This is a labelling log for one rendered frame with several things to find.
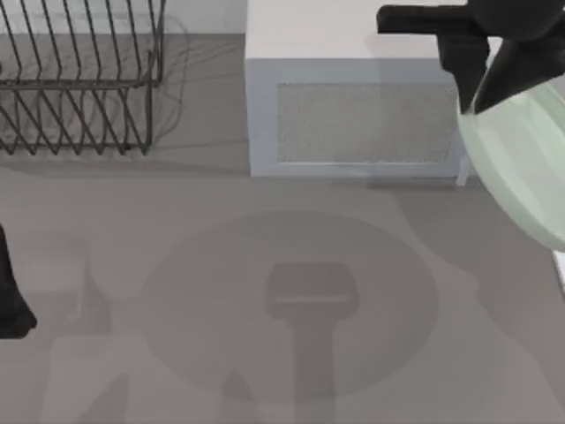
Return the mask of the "pale green plate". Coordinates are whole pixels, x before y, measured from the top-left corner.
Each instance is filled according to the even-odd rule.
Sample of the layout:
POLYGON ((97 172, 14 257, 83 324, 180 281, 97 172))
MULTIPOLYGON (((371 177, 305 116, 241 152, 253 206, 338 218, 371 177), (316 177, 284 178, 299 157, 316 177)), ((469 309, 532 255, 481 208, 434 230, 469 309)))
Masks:
POLYGON ((565 92, 549 79, 480 114, 456 106, 466 154, 505 214, 565 253, 565 92))

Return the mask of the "white cabinet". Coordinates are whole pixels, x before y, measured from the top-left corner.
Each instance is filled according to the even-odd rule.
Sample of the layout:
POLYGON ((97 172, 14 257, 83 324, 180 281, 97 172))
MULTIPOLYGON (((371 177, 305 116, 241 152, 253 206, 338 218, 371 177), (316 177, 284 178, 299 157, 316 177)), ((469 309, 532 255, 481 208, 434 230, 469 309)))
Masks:
POLYGON ((254 177, 452 178, 471 172, 456 85, 432 36, 379 35, 383 4, 249 0, 245 88, 254 177))

